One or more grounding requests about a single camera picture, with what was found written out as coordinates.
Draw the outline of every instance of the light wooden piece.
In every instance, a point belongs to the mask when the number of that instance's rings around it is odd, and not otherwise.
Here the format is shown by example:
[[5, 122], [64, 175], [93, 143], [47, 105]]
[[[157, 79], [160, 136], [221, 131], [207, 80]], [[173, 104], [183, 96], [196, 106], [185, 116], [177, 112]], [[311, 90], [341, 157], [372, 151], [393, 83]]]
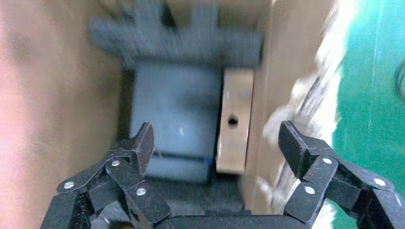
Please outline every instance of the light wooden piece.
[[252, 69], [225, 70], [216, 158], [220, 173], [242, 174], [245, 170], [253, 75]]

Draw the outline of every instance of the screw head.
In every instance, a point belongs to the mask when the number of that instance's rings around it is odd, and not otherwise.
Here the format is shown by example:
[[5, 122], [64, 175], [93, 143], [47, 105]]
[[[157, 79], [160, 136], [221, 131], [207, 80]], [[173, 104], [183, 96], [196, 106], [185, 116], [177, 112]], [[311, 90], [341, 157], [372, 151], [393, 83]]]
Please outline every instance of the screw head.
[[140, 188], [140, 189], [137, 190], [137, 195], [138, 195], [138, 196], [142, 196], [142, 195], [144, 195], [145, 193], [146, 193], [146, 189], [144, 189], [144, 188]]
[[315, 190], [309, 186], [305, 186], [305, 191], [308, 194], [315, 194]]
[[64, 188], [65, 189], [69, 189], [69, 188], [71, 188], [71, 187], [73, 187], [75, 184], [73, 183], [73, 181], [69, 181], [69, 182], [66, 182], [65, 184], [64, 184]]
[[386, 185], [385, 181], [383, 181], [381, 179], [378, 179], [378, 178], [374, 179], [374, 182], [376, 184], [380, 185], [380, 186], [385, 186]]
[[112, 163], [111, 163], [111, 165], [112, 166], [117, 166], [117, 165], [119, 165], [119, 163], [121, 163], [120, 161], [113, 161]]
[[325, 162], [326, 164], [332, 164], [332, 161], [328, 158], [323, 158], [322, 161]]

